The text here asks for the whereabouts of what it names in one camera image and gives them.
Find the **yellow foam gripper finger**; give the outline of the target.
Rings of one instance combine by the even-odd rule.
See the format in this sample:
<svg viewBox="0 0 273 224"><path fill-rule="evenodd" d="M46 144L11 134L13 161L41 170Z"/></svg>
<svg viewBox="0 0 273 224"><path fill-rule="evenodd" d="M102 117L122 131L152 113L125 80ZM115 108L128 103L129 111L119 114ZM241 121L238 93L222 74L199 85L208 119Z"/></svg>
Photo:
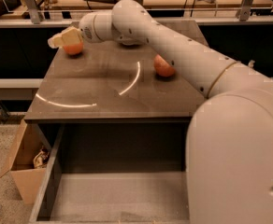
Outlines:
<svg viewBox="0 0 273 224"><path fill-rule="evenodd" d="M61 32L62 46L76 45L82 42L80 29L68 27Z"/></svg>
<svg viewBox="0 0 273 224"><path fill-rule="evenodd" d="M60 36L53 36L48 40L48 44L52 49L57 49L64 45L64 41Z"/></svg>

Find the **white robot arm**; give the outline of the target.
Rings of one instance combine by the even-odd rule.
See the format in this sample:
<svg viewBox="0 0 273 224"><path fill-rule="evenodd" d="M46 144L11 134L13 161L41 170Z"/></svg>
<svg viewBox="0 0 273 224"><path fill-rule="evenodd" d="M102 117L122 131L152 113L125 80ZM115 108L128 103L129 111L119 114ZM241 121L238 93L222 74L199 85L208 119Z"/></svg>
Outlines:
<svg viewBox="0 0 273 224"><path fill-rule="evenodd" d="M273 79L163 26L133 0L85 15L49 44L82 40L147 44L205 97L186 138L191 224L273 224Z"/></svg>

